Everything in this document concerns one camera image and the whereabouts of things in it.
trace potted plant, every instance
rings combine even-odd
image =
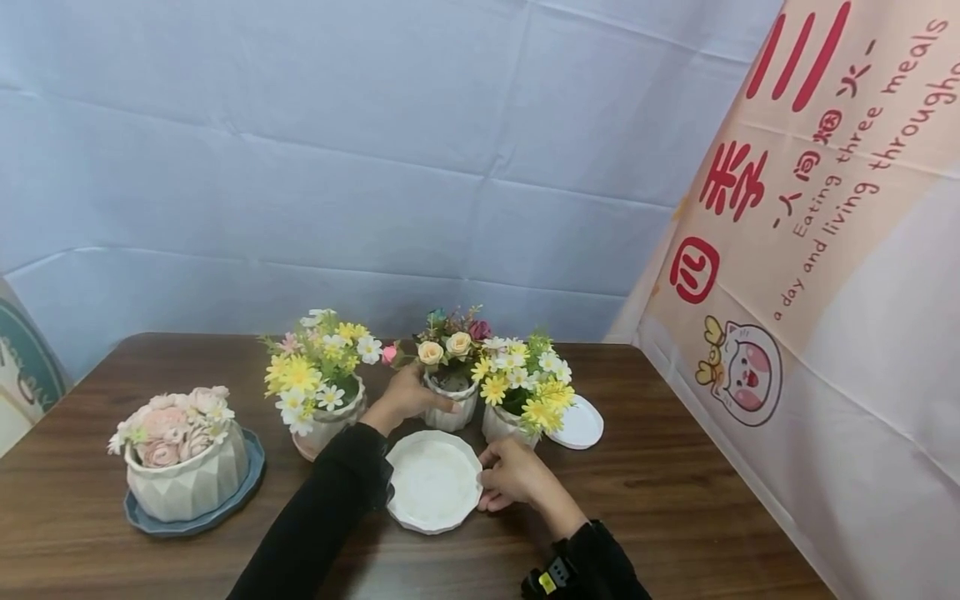
[[[247,450],[228,395],[217,386],[155,396],[117,425],[108,453],[123,454],[127,483],[148,515],[192,520],[223,505],[247,478]]]
[[[481,356],[484,340],[490,337],[490,325],[476,318],[480,306],[473,306],[466,315],[454,310],[447,315],[442,308],[427,314],[427,328],[414,336],[417,355],[407,357],[400,344],[388,348],[388,356],[395,368],[406,359],[423,364],[423,383],[433,392],[460,403],[461,410],[445,413],[428,409],[423,413],[426,424],[448,433],[463,429],[473,416],[477,400],[477,382],[470,378],[470,370]]]
[[[311,310],[281,341],[265,342],[266,395],[277,396],[275,407],[294,443],[313,460],[366,410],[363,379],[354,371],[361,361],[377,363],[382,344],[366,327],[340,321],[328,308]]]
[[[572,373],[541,333],[527,342],[490,338],[473,368],[487,403],[483,433],[487,443],[517,435],[533,447],[544,432],[563,428],[564,411],[572,405]]]

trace black sleeve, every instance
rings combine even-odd
[[[393,468],[386,450],[386,439],[364,423],[333,438],[228,598],[314,598],[350,531],[388,501]]]
[[[566,559],[577,572],[577,597],[589,600],[650,600],[623,548],[600,521],[581,527],[565,542]]]

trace person's arm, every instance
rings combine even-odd
[[[360,422],[317,456],[309,478],[276,518],[228,598],[314,598],[350,531],[389,499],[393,468],[384,458],[387,436],[428,406],[456,410],[453,402],[420,385],[416,367],[394,375]]]
[[[620,544],[599,521],[589,521],[560,480],[534,451],[513,438],[491,444],[480,462],[485,491],[477,508],[499,511],[530,504],[546,522],[557,548],[576,570],[577,597],[650,600]]]

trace red chinese character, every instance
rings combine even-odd
[[[876,44],[876,40],[874,39],[874,40],[872,40],[872,41],[870,42],[870,45],[867,46],[867,52],[864,53],[863,56],[869,57],[869,56],[870,56],[870,53],[874,51],[874,45],[875,45],[875,44]],[[844,92],[846,92],[847,90],[849,90],[849,91],[850,91],[850,97],[851,97],[851,98],[856,98],[856,80],[860,79],[860,76],[863,75],[864,73],[866,73],[867,71],[869,71],[869,70],[870,70],[870,67],[872,67],[872,66],[873,66],[872,64],[868,64],[867,66],[863,67],[862,69],[857,69],[855,65],[853,65],[853,64],[850,65],[850,70],[849,70],[850,75],[848,75],[847,77],[845,77],[845,78],[843,78],[842,80],[840,80],[840,83],[843,84],[843,87],[841,87],[840,89],[837,90],[837,94],[836,94],[836,95],[837,95],[837,96],[842,96],[842,95],[844,94]]]
[[[830,64],[830,59],[833,58],[833,53],[840,43],[840,36],[843,34],[844,27],[847,25],[847,17],[850,16],[850,7],[850,2],[844,2],[840,5],[840,10],[837,11],[836,16],[833,17],[833,25],[830,26],[830,31],[827,33],[826,39],[824,39],[824,45],[821,46],[820,53],[813,61],[810,72],[807,73],[806,79],[800,87],[800,91],[797,92],[797,96],[793,100],[792,109],[794,112],[800,112],[806,108],[806,105],[810,102],[810,98],[813,97],[813,92],[817,90],[817,85],[819,85],[820,80],[823,79],[824,73]],[[816,12],[811,12],[806,17],[804,26],[800,30],[800,35],[797,36],[793,50],[791,50],[790,56],[787,58],[786,65],[780,72],[780,78],[777,79],[777,83],[774,85],[773,93],[770,96],[772,99],[779,100],[780,96],[783,95],[783,92],[786,91],[787,86],[790,84],[790,78],[793,77],[793,73],[797,69],[797,64],[800,63],[800,58],[804,53],[806,43],[810,39],[810,32],[813,29],[816,16]],[[786,13],[781,13],[774,23],[773,30],[767,37],[763,52],[760,54],[760,59],[756,64],[754,76],[750,79],[750,84],[747,85],[748,100],[756,96],[756,93],[760,90],[763,77],[767,74],[767,69],[770,68],[770,61],[777,52],[777,43],[780,41],[780,34],[783,33],[783,23],[785,21]]]
[[[840,127],[842,121],[843,113],[836,108],[831,108],[825,112],[824,116],[820,117],[820,130],[813,134],[813,141],[820,142],[826,146],[830,140],[830,136]]]
[[[759,162],[756,164],[752,161],[748,162],[739,175],[736,174],[749,153],[750,144],[743,144],[739,149],[735,141],[730,143],[729,148],[727,144],[720,144],[710,165],[707,180],[704,181],[704,188],[700,191],[699,202],[707,198],[705,208],[707,210],[712,208],[716,214],[720,215],[728,204],[727,190],[731,190],[729,203],[730,208],[734,208],[734,223],[740,220],[747,206],[753,208],[763,200],[765,188],[760,181],[760,175],[763,172],[763,165],[767,162],[767,152],[764,151]]]
[[[793,201],[798,200],[803,195],[803,192],[797,192],[791,196],[780,196],[780,201],[786,204],[786,217],[789,219],[793,216]],[[778,217],[774,221],[774,229],[780,226],[780,218]]]
[[[720,270],[720,254],[699,237],[687,237],[677,248],[670,267],[670,285],[681,300],[699,304],[707,299]]]
[[[820,164],[820,155],[812,150],[807,150],[797,159],[797,166],[793,168],[793,174],[800,181],[810,181],[810,171],[818,164]]]

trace hand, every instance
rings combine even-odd
[[[587,517],[560,480],[534,454],[533,448],[514,437],[490,444],[480,455],[484,487],[477,509],[496,512],[514,502],[526,502],[543,515],[555,540],[569,538]]]
[[[360,422],[366,423],[386,437],[404,419],[415,417],[428,408],[437,408],[445,413],[458,413],[462,410],[460,404],[450,398],[424,388],[420,383],[422,376],[423,366],[420,363],[411,363],[396,372],[390,379],[387,391],[373,403]]]

